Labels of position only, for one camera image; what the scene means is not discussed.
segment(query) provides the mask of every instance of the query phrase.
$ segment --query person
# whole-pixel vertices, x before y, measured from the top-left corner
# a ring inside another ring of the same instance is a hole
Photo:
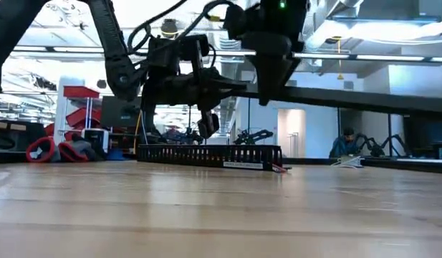
[[[343,129],[343,135],[334,140],[329,158],[355,155],[359,153],[359,147],[355,142],[355,131],[352,128]]]

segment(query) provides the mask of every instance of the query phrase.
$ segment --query green light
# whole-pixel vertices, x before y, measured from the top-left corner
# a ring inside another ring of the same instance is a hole
[[[281,8],[281,9],[286,8],[286,0],[281,0],[281,1],[279,2],[279,8]]]

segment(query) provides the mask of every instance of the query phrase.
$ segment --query dark hair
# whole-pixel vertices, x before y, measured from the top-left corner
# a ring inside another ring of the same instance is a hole
[[[353,128],[345,128],[343,129],[343,135],[344,136],[350,136],[350,135],[354,135],[355,134],[355,130]]]

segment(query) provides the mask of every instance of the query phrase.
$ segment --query computer monitor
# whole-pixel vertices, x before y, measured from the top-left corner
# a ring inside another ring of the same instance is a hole
[[[101,104],[101,125],[106,127],[135,127],[140,114],[141,97],[132,102],[104,96]]]

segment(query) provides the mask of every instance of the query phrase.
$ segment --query wooden table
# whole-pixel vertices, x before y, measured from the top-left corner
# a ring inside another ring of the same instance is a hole
[[[0,166],[1,257],[442,257],[442,175]]]

